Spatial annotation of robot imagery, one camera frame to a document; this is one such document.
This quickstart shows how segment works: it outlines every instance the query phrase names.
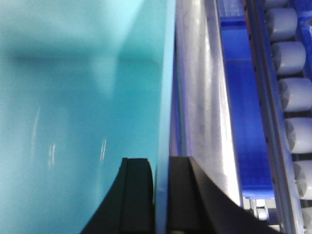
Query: white cylindrical roller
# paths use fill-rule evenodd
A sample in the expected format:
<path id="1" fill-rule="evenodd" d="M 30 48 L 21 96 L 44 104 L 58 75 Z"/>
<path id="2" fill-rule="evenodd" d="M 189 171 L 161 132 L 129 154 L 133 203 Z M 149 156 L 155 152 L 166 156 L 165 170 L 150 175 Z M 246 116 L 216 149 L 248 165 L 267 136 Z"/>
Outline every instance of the white cylindrical roller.
<path id="1" fill-rule="evenodd" d="M 303 225 L 306 227 L 306 234 L 312 234 L 312 207 L 302 209 Z"/>
<path id="2" fill-rule="evenodd" d="M 285 112 L 312 108 L 312 82 L 307 78 L 286 78 L 278 82 L 279 96 Z"/>
<path id="3" fill-rule="evenodd" d="M 312 152 L 312 118 L 296 117 L 285 120 L 287 141 L 293 154 Z"/>
<path id="4" fill-rule="evenodd" d="M 265 207 L 266 206 L 265 200 L 264 199 L 257 199 L 255 201 L 255 205 L 256 205 L 256 207 Z"/>
<path id="5" fill-rule="evenodd" d="M 297 29 L 297 13 L 293 8 L 273 8 L 265 14 L 270 41 L 287 40 Z"/>
<path id="6" fill-rule="evenodd" d="M 312 199 L 312 160 L 294 162 L 293 170 L 300 199 Z"/>
<path id="7" fill-rule="evenodd" d="M 257 208 L 257 218 L 261 221 L 268 219 L 268 214 L 265 208 Z"/>
<path id="8" fill-rule="evenodd" d="M 306 49 L 301 42 L 286 41 L 272 45 L 273 62 L 278 75 L 299 73 L 306 62 Z"/>
<path id="9" fill-rule="evenodd" d="M 265 10 L 277 7 L 283 7 L 286 5 L 287 0 L 262 0 Z"/>

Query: black rubber piece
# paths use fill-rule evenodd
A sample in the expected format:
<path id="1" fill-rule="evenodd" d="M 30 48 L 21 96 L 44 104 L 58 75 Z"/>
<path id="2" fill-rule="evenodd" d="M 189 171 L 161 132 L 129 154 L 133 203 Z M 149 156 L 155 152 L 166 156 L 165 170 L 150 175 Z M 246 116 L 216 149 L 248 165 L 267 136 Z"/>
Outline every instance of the black rubber piece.
<path id="1" fill-rule="evenodd" d="M 196 186 L 208 221 L 218 234 L 278 234 L 232 202 L 190 157 Z"/>
<path id="2" fill-rule="evenodd" d="M 187 157 L 170 157 L 168 232 L 203 233 L 193 171 Z"/>
<path id="3" fill-rule="evenodd" d="M 121 233 L 154 232 L 153 178 L 147 159 L 129 159 L 121 219 Z"/>
<path id="4" fill-rule="evenodd" d="M 268 209 L 269 211 L 269 225 L 279 225 L 278 217 L 277 217 L 277 210 L 275 208 Z"/>
<path id="5" fill-rule="evenodd" d="M 128 159 L 123 158 L 116 179 L 81 234 L 119 234 Z"/>
<path id="6" fill-rule="evenodd" d="M 118 175 L 81 234 L 153 234 L 153 178 L 147 159 L 123 158 Z"/>

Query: metal rail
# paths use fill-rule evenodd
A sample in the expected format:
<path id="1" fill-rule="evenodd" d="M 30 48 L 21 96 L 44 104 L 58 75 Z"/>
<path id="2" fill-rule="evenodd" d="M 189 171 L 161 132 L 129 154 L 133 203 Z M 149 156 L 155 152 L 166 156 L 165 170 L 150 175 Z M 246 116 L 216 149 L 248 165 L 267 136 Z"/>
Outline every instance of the metal rail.
<path id="1" fill-rule="evenodd" d="M 292 155 L 286 142 L 284 114 L 279 102 L 263 6 L 259 0 L 244 0 L 244 6 L 280 228 L 287 234 L 303 234 L 300 199 Z"/>
<path id="2" fill-rule="evenodd" d="M 182 153 L 241 205 L 217 0 L 176 2 L 176 51 Z"/>

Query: turquoise panel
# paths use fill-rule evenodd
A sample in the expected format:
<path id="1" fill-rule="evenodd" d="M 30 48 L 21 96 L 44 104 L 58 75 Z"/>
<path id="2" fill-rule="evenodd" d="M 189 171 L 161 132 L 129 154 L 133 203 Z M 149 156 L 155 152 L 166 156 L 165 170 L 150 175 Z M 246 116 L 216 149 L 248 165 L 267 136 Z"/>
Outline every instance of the turquoise panel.
<path id="1" fill-rule="evenodd" d="M 0 233 L 79 233 L 123 157 L 166 172 L 173 19 L 166 0 L 0 0 Z"/>

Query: white roller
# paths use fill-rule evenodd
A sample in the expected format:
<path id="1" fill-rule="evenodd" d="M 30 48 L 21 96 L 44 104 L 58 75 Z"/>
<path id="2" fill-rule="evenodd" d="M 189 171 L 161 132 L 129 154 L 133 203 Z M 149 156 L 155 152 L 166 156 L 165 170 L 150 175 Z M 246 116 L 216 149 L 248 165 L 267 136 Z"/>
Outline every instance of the white roller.
<path id="1" fill-rule="evenodd" d="M 270 41 L 287 40 L 297 29 L 297 13 L 293 8 L 273 8 L 265 14 Z"/>
<path id="2" fill-rule="evenodd" d="M 257 208 L 257 218 L 261 221 L 268 219 L 268 214 L 265 208 Z"/>
<path id="3" fill-rule="evenodd" d="M 306 62 L 306 49 L 301 42 L 286 41 L 272 45 L 273 62 L 278 75 L 299 73 Z"/>
<path id="4" fill-rule="evenodd" d="M 312 82 L 307 78 L 285 78 L 278 82 L 279 96 L 285 112 L 312 108 Z"/>
<path id="5" fill-rule="evenodd" d="M 256 205 L 256 207 L 265 207 L 266 206 L 265 200 L 264 199 L 257 199 L 255 201 L 255 205 Z"/>
<path id="6" fill-rule="evenodd" d="M 296 117 L 285 120 L 287 141 L 293 154 L 312 152 L 312 118 Z"/>
<path id="7" fill-rule="evenodd" d="M 293 170 L 300 199 L 312 199 L 312 160 L 294 162 Z"/>
<path id="8" fill-rule="evenodd" d="M 287 0 L 262 0 L 265 10 L 277 7 L 283 7 L 286 5 Z"/>
<path id="9" fill-rule="evenodd" d="M 306 234 L 312 234 L 312 207 L 302 209 L 303 225 L 306 227 Z"/>

